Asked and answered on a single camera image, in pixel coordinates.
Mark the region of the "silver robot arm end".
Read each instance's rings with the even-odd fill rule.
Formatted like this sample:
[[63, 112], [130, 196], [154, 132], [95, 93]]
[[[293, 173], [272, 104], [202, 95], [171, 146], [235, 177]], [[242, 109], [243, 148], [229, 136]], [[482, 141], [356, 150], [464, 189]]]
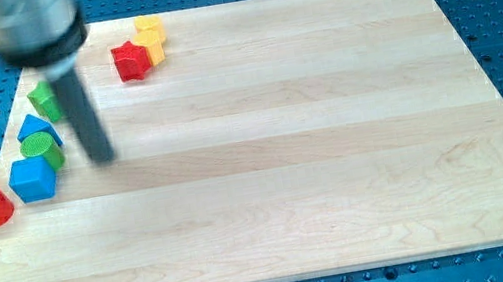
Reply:
[[88, 32], [76, 0], [0, 0], [0, 58], [58, 80], [74, 69]]

